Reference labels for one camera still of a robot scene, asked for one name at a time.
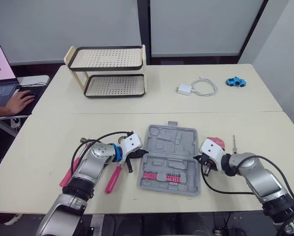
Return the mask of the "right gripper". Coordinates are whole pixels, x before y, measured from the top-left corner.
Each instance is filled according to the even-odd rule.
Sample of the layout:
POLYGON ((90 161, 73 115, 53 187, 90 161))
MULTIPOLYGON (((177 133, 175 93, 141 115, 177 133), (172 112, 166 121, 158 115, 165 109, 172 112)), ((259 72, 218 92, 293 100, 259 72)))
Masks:
POLYGON ((206 154, 201 154, 201 155, 199 155, 198 161, 201 165, 203 175, 208 176, 211 169, 212 169, 210 157, 206 154))

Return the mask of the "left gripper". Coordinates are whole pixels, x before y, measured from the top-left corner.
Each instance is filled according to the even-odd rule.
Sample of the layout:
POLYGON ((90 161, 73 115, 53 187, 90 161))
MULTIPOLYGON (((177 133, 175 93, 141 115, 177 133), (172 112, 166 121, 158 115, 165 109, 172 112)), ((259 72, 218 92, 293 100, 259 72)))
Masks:
POLYGON ((140 152, 139 152, 139 150, 134 151, 134 152, 130 152, 126 156, 125 160, 128 160, 128 159, 137 159, 137 158, 140 158, 140 152))

